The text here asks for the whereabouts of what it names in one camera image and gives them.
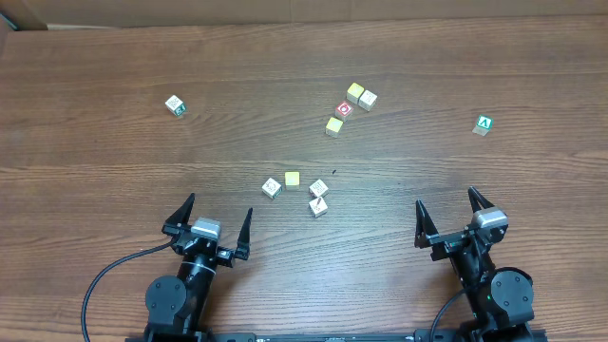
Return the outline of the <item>white patterned block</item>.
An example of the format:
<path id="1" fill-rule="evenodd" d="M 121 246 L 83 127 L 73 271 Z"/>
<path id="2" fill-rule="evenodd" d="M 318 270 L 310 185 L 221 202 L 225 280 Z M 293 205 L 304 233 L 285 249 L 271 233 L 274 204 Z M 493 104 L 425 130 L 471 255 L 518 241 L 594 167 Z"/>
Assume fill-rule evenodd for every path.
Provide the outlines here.
<path id="1" fill-rule="evenodd" d="M 323 180 L 318 179 L 310 185 L 309 192 L 314 197 L 321 198 L 327 195 L 327 193 L 329 192 L 329 187 Z"/>

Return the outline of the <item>white block red mark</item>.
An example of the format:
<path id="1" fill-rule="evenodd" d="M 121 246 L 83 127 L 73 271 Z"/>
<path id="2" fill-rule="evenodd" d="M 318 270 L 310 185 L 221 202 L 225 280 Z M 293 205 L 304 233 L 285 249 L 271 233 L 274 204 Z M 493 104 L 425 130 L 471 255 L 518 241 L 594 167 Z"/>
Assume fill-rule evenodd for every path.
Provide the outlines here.
<path id="1" fill-rule="evenodd" d="M 309 202 L 309 208 L 315 218 L 318 218 L 327 213 L 329 207 L 322 197 L 318 197 Z"/>

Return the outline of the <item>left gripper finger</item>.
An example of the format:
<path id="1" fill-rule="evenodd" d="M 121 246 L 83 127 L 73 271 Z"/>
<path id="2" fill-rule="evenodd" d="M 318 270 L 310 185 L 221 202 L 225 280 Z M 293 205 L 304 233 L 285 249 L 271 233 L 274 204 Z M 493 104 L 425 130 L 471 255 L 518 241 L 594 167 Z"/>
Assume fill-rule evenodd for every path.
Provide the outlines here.
<path id="1" fill-rule="evenodd" d="M 196 195 L 191 193 L 181 207 L 176 210 L 166 221 L 165 225 L 171 227 L 184 228 L 187 226 L 191 216 Z"/>
<path id="2" fill-rule="evenodd" d="M 253 208 L 249 208 L 246 218 L 243 221 L 239 236 L 237 239 L 237 251 L 238 252 L 249 252 L 250 251 L 250 237 L 251 237 L 251 220 L 252 220 Z"/>

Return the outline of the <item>white block green edge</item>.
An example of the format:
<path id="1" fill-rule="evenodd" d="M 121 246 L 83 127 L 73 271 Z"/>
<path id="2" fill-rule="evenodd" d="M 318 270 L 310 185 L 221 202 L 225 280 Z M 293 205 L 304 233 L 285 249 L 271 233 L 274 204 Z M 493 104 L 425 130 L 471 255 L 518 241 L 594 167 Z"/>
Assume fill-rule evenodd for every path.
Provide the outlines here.
<path id="1" fill-rule="evenodd" d="M 269 178 L 263 183 L 261 190 L 266 196 L 274 200 L 282 192 L 282 185 L 273 178 Z"/>

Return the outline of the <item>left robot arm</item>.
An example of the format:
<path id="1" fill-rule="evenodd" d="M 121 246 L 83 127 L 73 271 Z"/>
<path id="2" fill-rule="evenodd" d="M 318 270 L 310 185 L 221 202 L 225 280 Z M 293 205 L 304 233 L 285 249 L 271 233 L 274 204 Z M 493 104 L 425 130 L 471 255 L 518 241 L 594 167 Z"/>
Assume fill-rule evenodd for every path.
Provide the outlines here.
<path id="1" fill-rule="evenodd" d="M 146 290 L 145 342 L 214 341 L 212 331 L 201 329 L 199 323 L 217 267 L 231 268 L 236 259 L 249 258 L 253 210 L 248 210 L 243 221 L 237 247 L 229 249 L 219 245 L 218 221 L 198 218 L 192 224 L 188 222 L 194 202 L 195 196 L 190 195 L 161 229 L 171 237 L 169 247 L 182 261 L 175 275 L 156 278 Z"/>

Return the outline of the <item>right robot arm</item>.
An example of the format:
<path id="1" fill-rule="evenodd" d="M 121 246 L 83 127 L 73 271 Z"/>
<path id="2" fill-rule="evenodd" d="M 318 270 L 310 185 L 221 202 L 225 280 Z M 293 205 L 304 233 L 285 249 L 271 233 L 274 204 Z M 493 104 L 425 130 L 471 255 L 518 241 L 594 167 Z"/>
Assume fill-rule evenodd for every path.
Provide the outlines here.
<path id="1" fill-rule="evenodd" d="M 490 250 L 504 239 L 506 213 L 475 187 L 467 190 L 473 216 L 461 232 L 440 235 L 426 206 L 415 203 L 414 246 L 429 248 L 434 261 L 448 259 L 462 289 L 436 314 L 425 337 L 433 341 L 447 309 L 465 296 L 474 318 L 451 333 L 453 341 L 533 341 L 529 322 L 534 319 L 533 279 L 521 269 L 498 268 Z"/>

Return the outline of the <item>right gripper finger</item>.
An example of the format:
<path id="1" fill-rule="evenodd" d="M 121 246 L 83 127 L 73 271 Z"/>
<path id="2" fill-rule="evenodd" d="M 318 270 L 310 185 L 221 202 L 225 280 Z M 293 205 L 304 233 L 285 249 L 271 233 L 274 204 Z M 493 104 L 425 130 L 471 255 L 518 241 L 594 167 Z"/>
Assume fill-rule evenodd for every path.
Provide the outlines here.
<path id="1" fill-rule="evenodd" d="M 424 203 L 418 199 L 416 205 L 416 240 L 429 240 L 438 235 L 438 231 L 428 213 Z"/>
<path id="2" fill-rule="evenodd" d="M 467 193 L 473 213 L 494 206 L 494 204 L 486 199 L 474 186 L 470 186 L 467 189 Z"/>

